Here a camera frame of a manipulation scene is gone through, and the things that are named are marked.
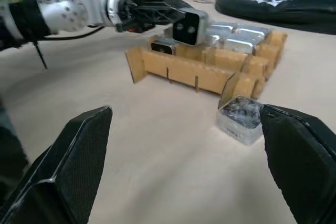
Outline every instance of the black case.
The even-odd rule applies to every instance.
[[[1,224],[86,224],[104,167],[112,110],[72,119],[0,210]]]
[[[336,135],[318,118],[265,105],[269,169],[298,224],[336,223]]]
[[[336,0],[217,0],[216,10],[270,25],[336,34]]]

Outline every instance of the black cable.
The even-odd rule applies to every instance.
[[[40,41],[55,41],[55,40],[73,40],[73,39],[81,39],[81,38],[85,38],[88,37],[92,34],[95,34],[97,32],[99,32],[100,30],[103,30],[105,27],[99,27],[96,30],[93,30],[87,34],[82,34],[82,35],[78,35],[78,36],[73,36],[73,37],[60,37],[60,38],[42,38],[39,39]]]

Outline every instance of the robotic arm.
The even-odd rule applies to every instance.
[[[142,33],[185,17],[168,0],[25,0],[0,2],[0,48],[18,47],[86,26]]]

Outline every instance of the plastic container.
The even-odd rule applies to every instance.
[[[238,96],[219,109],[216,124],[239,142],[252,145],[263,135],[260,121],[262,107],[261,103]]]

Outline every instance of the table surface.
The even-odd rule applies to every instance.
[[[252,24],[217,13],[213,3],[186,1],[214,20]],[[42,42],[49,70],[31,45],[3,51],[0,87],[29,158],[68,120],[109,104],[114,116],[90,223],[296,223],[268,169],[264,140],[247,147],[216,128],[218,95],[156,76],[133,84],[124,51],[163,29],[106,28]],[[315,115],[335,131],[335,37],[277,29],[289,37],[260,101]]]

